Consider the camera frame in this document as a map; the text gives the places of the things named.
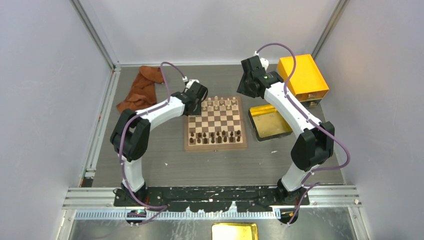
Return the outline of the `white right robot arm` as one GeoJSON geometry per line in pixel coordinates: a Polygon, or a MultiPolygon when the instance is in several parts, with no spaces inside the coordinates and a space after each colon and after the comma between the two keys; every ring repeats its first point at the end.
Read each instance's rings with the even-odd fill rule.
{"type": "Polygon", "coordinates": [[[268,61],[258,55],[242,60],[241,66],[243,75],[237,92],[266,100],[281,114],[296,136],[290,152],[292,164],[277,182],[279,202],[291,205],[306,177],[333,155],[335,127],[329,121],[320,121],[290,92],[288,84],[296,64],[287,78],[277,71],[268,72],[268,61]]]}

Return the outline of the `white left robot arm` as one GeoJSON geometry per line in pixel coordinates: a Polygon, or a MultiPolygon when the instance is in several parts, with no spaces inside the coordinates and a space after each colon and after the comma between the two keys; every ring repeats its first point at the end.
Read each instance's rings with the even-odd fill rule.
{"type": "Polygon", "coordinates": [[[120,114],[110,142],[122,167],[122,184],[128,190],[126,200],[133,206],[141,206],[146,200],[142,190],[146,186],[142,157],[147,151],[151,131],[171,119],[193,114],[201,108],[207,94],[208,88],[195,80],[161,103],[142,110],[125,109],[120,114]]]}

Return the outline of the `gold metal tin tray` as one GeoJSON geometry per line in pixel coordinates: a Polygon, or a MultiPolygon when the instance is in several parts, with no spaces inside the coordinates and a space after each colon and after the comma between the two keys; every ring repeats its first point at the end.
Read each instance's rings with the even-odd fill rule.
{"type": "Polygon", "coordinates": [[[248,117],[258,142],[289,136],[293,130],[271,104],[251,107],[248,117]]]}

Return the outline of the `light wooden king piece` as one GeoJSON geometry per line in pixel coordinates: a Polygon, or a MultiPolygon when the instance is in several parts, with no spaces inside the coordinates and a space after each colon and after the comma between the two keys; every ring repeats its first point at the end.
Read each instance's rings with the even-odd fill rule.
{"type": "Polygon", "coordinates": [[[214,97],[213,105],[214,106],[219,106],[219,98],[218,98],[218,96],[215,96],[214,97]]]}

